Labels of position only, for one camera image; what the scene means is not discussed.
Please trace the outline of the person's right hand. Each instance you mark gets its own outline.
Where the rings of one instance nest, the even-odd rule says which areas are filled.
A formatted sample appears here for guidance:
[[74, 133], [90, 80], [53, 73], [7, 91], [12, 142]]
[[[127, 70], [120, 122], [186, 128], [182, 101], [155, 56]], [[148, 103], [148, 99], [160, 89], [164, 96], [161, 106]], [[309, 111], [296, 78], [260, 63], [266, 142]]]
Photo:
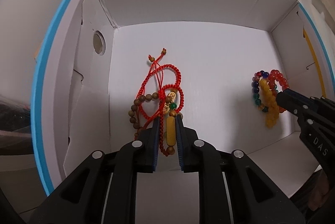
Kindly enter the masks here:
[[323, 170], [320, 170], [320, 174], [317, 178], [316, 185], [313, 188], [311, 195], [308, 200], [308, 207], [310, 210], [315, 211], [319, 207], [322, 207], [329, 196], [329, 182], [328, 178]]

